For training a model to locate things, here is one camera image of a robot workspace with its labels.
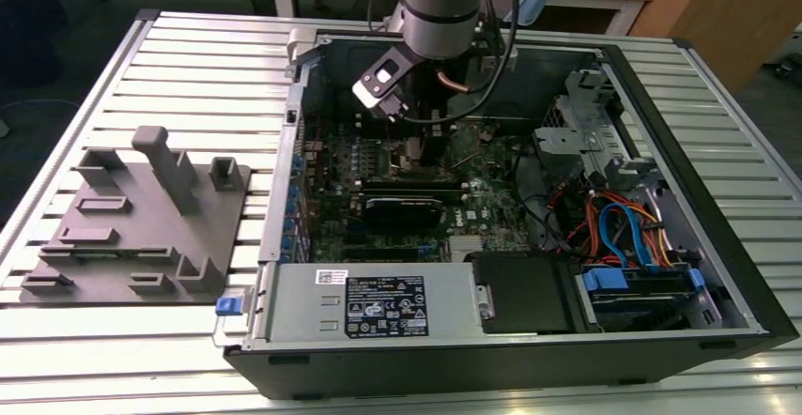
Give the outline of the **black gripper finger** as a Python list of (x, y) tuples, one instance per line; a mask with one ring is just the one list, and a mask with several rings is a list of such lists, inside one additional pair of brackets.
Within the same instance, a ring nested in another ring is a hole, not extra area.
[(449, 131), (442, 126), (426, 126), (423, 130), (423, 165), (441, 162), (449, 145)]

